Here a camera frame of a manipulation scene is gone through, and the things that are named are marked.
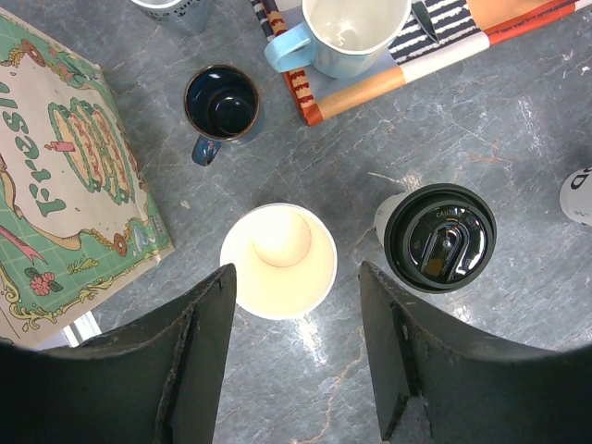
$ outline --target black lid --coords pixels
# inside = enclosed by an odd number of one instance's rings
[[[452,184],[410,194],[387,223],[388,264],[405,283],[432,293],[453,291],[475,279],[495,247],[496,226],[487,204]]]

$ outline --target coffee cup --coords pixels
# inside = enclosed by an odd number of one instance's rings
[[[574,172],[561,187],[561,210],[570,219],[592,226],[592,167]]]
[[[375,230],[397,277],[428,293],[472,282],[489,263],[497,236],[485,201],[449,183],[389,197],[376,211]]]
[[[277,36],[265,58],[277,72],[307,65],[329,77],[369,69],[401,31],[411,0],[302,0],[304,22]]]
[[[150,19],[190,34],[205,29],[210,0],[131,0]]]
[[[237,268],[237,304],[265,319],[314,310],[337,275],[337,249],[323,222],[289,203],[252,210],[230,230],[220,264]]]
[[[212,163],[223,142],[250,142],[262,120],[253,81],[225,65],[208,67],[190,80],[185,90],[185,114],[201,134],[191,159],[203,167]]]

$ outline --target metal utensil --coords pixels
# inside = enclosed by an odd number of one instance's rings
[[[413,0],[411,4],[411,12],[417,19],[419,26],[421,26],[422,30],[427,34],[427,36],[434,42],[439,43],[440,40],[438,35],[436,34],[436,30],[434,29],[434,23],[432,23],[432,18],[429,17],[429,12],[427,12],[427,6],[424,3],[424,0]]]

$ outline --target black and white stripe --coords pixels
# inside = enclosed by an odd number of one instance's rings
[[[434,43],[411,14],[388,50],[398,64],[432,53],[479,32],[466,0],[425,0],[439,43]]]
[[[274,32],[271,29],[271,25],[269,24],[269,20],[267,19],[267,13],[261,4],[261,0],[251,0],[251,5],[255,11],[255,15],[259,19],[259,24],[263,29],[263,33],[268,41],[274,38]]]

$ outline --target mug handle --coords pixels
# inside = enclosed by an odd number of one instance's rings
[[[310,65],[315,60],[313,38],[306,23],[301,23],[269,42],[264,50],[265,58],[277,72]]]
[[[221,142],[213,141],[207,137],[200,136],[193,147],[193,153],[191,153],[191,160],[197,165],[207,167],[214,161],[214,157],[220,151],[222,146]]]

